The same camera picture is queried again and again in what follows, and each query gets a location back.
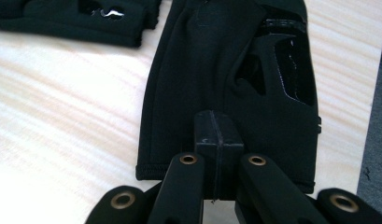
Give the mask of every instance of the gray floor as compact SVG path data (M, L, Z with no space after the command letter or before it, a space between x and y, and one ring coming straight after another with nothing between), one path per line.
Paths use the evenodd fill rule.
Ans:
M382 214L382 59L357 194Z

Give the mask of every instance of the wood grain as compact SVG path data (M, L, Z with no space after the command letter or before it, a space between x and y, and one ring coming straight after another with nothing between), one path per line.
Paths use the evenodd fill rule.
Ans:
M355 192L382 46L382 0L305 1L322 134L316 191ZM0 223L83 223L136 181L141 108L171 2L140 49L0 32ZM205 203L204 223L236 223Z

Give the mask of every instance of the brass ring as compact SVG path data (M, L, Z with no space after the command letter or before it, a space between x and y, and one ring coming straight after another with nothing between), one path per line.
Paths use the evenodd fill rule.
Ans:
M339 200L343 200L348 204L340 203ZM342 194L333 194L330 196L330 201L337 208L349 213L356 213L359 211L359 206L351 199Z
M128 201L126 203L121 203L118 201L120 197L127 197ZM116 209L125 209L130 207L135 202L135 195L130 191L124 191L115 195L111 200L111 206Z
M266 159L260 157L260 156L251 156L248 158L248 161L251 164L263 166L266 164Z
M186 165L192 165L197 162L197 157L193 155L185 155L179 158L179 160Z

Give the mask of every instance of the folded black garment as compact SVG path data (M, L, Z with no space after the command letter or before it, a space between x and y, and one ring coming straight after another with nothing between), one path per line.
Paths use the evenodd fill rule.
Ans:
M0 30L138 47L161 0L0 0Z
M313 191L320 120L304 3L265 2L173 1L149 73L137 179L163 179L173 156L193 151L193 116L208 109L231 117L246 151Z

